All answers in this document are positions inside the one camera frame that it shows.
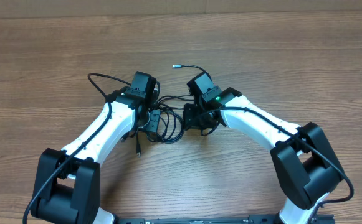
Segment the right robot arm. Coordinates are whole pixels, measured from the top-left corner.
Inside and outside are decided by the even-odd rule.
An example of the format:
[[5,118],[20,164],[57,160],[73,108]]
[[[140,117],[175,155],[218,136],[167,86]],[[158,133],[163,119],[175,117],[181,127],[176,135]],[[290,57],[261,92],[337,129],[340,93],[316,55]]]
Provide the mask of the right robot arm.
[[205,72],[187,86],[193,103],[184,106],[184,129],[236,129],[269,151],[287,199],[275,215],[251,215],[249,223],[334,223],[318,215],[326,197],[344,179],[344,170],[325,133],[315,123],[299,126],[272,116],[241,92],[221,90]]

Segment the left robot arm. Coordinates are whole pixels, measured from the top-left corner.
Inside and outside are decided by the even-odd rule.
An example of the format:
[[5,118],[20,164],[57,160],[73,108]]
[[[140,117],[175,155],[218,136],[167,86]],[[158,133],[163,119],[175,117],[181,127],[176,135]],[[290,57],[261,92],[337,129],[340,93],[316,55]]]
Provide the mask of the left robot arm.
[[23,223],[29,215],[51,223],[117,223],[100,206],[101,166],[120,139],[150,122],[158,92],[156,78],[136,72],[131,83],[103,95],[102,112],[76,140],[59,151],[46,149]]

